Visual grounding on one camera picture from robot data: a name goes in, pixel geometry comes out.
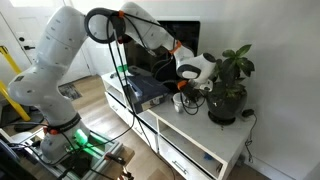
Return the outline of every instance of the black pot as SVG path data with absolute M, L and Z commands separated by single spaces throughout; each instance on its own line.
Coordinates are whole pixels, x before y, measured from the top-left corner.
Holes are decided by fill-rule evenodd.
M 247 91 L 244 90 L 237 98 L 222 98 L 209 92 L 206 100 L 210 119 L 219 125 L 229 125 L 234 123 L 235 116 L 243 110 L 247 102 Z

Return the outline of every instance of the green light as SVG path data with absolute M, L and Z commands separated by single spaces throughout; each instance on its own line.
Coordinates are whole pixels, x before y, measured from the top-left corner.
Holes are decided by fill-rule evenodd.
M 84 134 L 81 129 L 78 129 L 75 133 L 76 141 L 81 145 L 84 146 L 88 142 L 88 137 Z

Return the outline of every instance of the television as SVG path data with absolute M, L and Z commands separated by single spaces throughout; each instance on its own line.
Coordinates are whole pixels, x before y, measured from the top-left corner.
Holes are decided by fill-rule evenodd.
M 179 40 L 183 46 L 198 53 L 200 34 L 199 21 L 158 21 L 167 31 Z M 134 41 L 124 44 L 129 73 L 133 75 L 153 76 L 160 82 L 181 79 L 176 73 L 176 61 L 170 61 L 171 55 L 164 47 L 154 50 L 156 57 L 149 54 L 141 45 Z M 175 92 L 176 85 L 166 83 L 171 91 Z

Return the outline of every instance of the wooden floor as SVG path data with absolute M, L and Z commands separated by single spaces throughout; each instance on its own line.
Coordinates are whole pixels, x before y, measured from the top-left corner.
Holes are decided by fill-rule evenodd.
M 97 131 L 113 138 L 124 132 L 129 126 L 108 106 L 104 95 L 104 86 L 98 76 L 79 80 L 74 83 L 83 97 L 73 101 L 85 124 L 93 131 Z M 136 180 L 173 180 L 171 169 L 163 163 L 146 143 L 132 130 L 121 136 L 118 141 L 135 151 L 135 156 L 127 166 Z M 46 170 L 36 173 L 38 179 L 55 179 Z M 183 179 L 176 171 L 175 179 Z M 268 179 L 248 166 L 235 167 L 228 180 L 265 180 Z

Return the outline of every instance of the white cabinet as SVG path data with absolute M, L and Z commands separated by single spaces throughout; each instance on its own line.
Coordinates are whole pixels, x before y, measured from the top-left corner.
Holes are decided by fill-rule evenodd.
M 191 180 L 228 177 L 254 121 L 237 119 L 234 124 L 221 128 L 208 118 L 205 105 L 195 116 L 190 116 L 176 113 L 171 101 L 133 116 L 118 78 L 110 75 L 102 76 L 110 107 L 129 126 L 134 122 L 133 131 L 147 144 L 149 140 L 151 148 L 183 177 Z

